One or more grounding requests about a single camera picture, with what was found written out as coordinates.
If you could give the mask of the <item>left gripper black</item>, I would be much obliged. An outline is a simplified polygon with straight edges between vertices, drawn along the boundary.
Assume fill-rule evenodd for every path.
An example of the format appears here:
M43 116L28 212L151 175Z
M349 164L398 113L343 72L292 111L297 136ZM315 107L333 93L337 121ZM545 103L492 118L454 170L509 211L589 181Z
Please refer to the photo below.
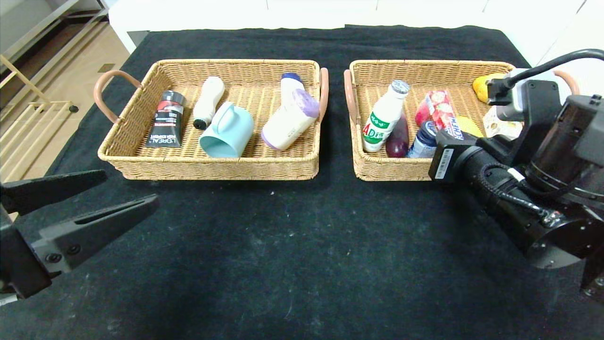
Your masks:
M153 194L85 213L43 228L32 248L9 216L62 202L107 178L104 170L87 170L1 184L1 299L28 299L49 288L49 273L73 271L157 211Z

